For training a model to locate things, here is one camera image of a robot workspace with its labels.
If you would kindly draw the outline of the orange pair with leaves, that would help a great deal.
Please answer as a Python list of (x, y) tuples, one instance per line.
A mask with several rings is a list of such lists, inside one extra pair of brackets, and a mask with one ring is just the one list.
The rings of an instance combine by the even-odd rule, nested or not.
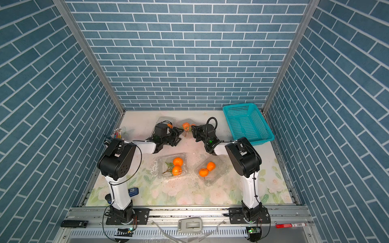
[(189, 122), (185, 122), (185, 123), (182, 124), (182, 128), (184, 129), (184, 131), (186, 133), (189, 133), (189, 132), (192, 131), (192, 126), (195, 126), (195, 124), (191, 124)]

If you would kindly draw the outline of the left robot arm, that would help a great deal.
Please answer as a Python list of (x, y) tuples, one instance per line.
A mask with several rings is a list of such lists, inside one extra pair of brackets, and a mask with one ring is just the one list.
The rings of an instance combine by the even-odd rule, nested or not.
[(176, 146), (183, 132), (184, 129), (165, 120), (157, 123), (152, 135), (145, 140), (127, 142), (121, 138), (112, 138), (108, 141), (97, 167), (109, 185), (111, 211), (132, 213), (132, 199), (125, 176), (130, 170), (134, 156), (158, 153), (164, 145)]

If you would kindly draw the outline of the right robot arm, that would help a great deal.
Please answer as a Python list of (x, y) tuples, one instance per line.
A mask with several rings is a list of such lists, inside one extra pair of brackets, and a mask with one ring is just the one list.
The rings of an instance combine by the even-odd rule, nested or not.
[(235, 171), (241, 176), (243, 186), (242, 208), (246, 218), (258, 215), (262, 203), (258, 196), (257, 176), (262, 159), (247, 138), (224, 142), (216, 136), (216, 127), (211, 124), (191, 126), (192, 136), (203, 142), (205, 150), (214, 156), (228, 155)]

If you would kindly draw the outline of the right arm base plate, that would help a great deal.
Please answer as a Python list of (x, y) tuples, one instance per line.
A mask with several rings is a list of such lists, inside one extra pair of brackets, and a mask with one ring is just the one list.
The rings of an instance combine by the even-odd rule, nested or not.
[(243, 213), (243, 208), (229, 208), (223, 216), (228, 217), (230, 224), (270, 224), (271, 219), (267, 208), (262, 207), (258, 214), (246, 218)]

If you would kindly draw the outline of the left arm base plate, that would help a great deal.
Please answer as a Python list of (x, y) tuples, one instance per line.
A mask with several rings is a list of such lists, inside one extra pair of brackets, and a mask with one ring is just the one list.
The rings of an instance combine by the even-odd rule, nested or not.
[(132, 209), (133, 213), (131, 217), (129, 218), (129, 221), (127, 221), (127, 218), (123, 218), (119, 216), (118, 213), (112, 213), (111, 210), (109, 212), (104, 213), (106, 217), (106, 225), (119, 225), (119, 226), (125, 226), (125, 225), (147, 225), (149, 216), (150, 216), (150, 209), (149, 208), (134, 208)]

